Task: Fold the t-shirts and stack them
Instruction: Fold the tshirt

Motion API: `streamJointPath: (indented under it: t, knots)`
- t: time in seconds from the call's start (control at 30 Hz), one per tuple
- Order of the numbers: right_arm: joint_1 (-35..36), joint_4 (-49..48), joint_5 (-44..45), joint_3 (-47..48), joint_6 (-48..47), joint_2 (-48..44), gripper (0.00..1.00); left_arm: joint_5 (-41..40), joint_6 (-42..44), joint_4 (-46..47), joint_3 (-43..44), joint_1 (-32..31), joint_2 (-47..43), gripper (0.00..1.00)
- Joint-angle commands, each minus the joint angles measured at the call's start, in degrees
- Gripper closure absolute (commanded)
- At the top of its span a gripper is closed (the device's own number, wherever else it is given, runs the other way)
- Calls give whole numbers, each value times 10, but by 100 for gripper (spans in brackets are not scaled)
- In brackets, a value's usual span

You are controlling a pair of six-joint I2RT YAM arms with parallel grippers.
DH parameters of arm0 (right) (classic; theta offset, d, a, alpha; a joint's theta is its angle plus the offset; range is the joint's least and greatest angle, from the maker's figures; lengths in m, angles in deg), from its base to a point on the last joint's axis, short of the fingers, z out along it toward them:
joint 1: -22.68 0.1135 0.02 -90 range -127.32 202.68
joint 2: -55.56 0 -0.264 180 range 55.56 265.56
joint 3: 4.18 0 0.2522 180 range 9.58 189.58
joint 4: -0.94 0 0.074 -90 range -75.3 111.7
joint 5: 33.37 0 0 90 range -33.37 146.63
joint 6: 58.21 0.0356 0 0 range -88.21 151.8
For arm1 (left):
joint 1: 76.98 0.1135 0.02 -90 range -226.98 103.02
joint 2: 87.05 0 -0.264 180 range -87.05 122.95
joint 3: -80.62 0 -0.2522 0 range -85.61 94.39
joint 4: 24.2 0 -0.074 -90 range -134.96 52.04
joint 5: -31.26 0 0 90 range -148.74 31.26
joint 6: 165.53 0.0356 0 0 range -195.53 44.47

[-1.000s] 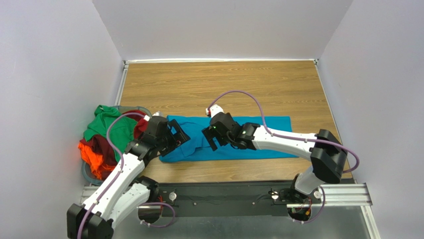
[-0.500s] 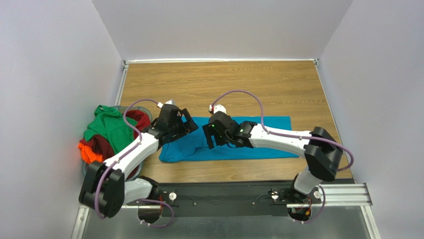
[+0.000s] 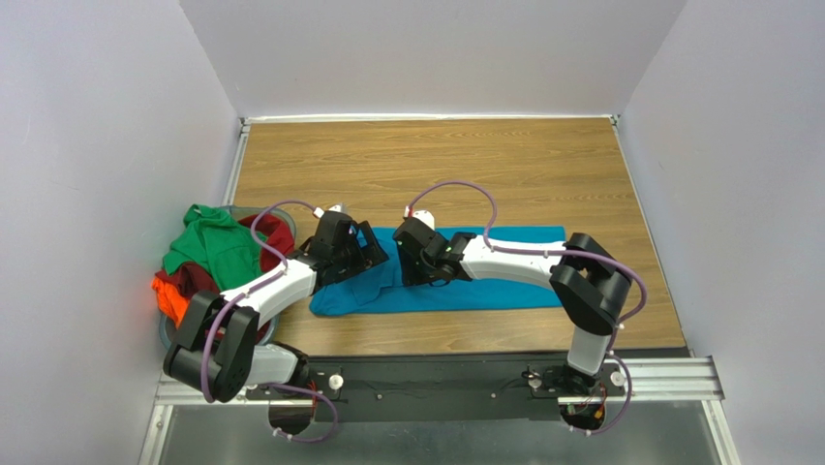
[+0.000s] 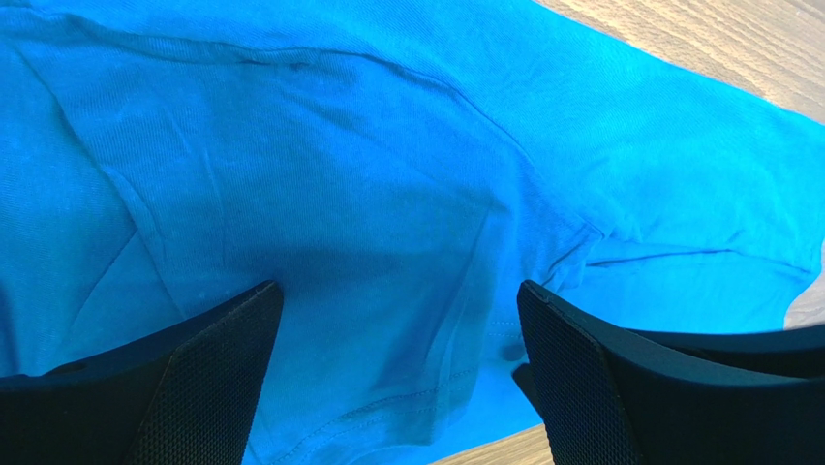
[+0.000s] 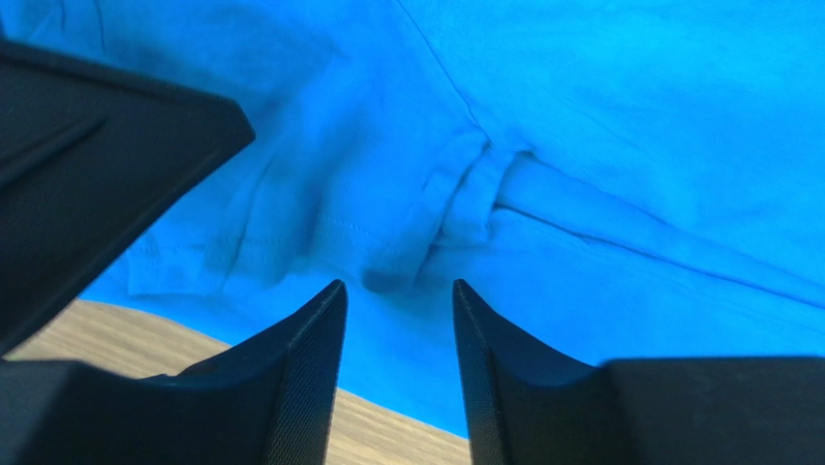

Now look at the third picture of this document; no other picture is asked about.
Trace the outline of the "blue t shirt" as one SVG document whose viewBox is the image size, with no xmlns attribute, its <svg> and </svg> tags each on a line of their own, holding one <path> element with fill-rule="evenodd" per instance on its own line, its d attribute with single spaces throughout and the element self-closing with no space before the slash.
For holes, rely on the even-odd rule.
<svg viewBox="0 0 825 465">
<path fill-rule="evenodd" d="M 485 279 L 406 287 L 393 228 L 375 228 L 388 256 L 380 265 L 342 283 L 326 286 L 312 297 L 309 309 L 321 317 L 353 314 L 400 314 L 430 311 L 512 310 L 559 308 L 556 294 L 538 286 Z"/>
</svg>

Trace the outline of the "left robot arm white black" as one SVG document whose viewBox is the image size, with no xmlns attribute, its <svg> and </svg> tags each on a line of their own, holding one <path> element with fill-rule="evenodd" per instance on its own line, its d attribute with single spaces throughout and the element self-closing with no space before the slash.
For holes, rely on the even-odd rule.
<svg viewBox="0 0 825 465">
<path fill-rule="evenodd" d="M 302 369 L 300 351 L 261 346 L 259 330 L 296 302 L 387 261 L 366 222 L 319 210 L 315 233 L 272 270 L 219 294 L 197 293 L 172 337 L 163 372 L 209 402 L 228 402 L 247 385 L 287 384 Z"/>
</svg>

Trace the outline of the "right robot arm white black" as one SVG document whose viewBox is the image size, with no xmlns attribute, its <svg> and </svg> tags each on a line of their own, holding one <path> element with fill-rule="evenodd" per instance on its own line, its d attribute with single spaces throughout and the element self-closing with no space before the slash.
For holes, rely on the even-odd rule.
<svg viewBox="0 0 825 465">
<path fill-rule="evenodd" d="M 555 293 L 574 333 L 565 363 L 545 384 L 557 393 L 585 396 L 599 383 L 602 364 L 620 324 L 632 278 L 592 237 L 531 244 L 471 232 L 451 238 L 409 217 L 395 230 L 405 286 L 503 280 Z"/>
</svg>

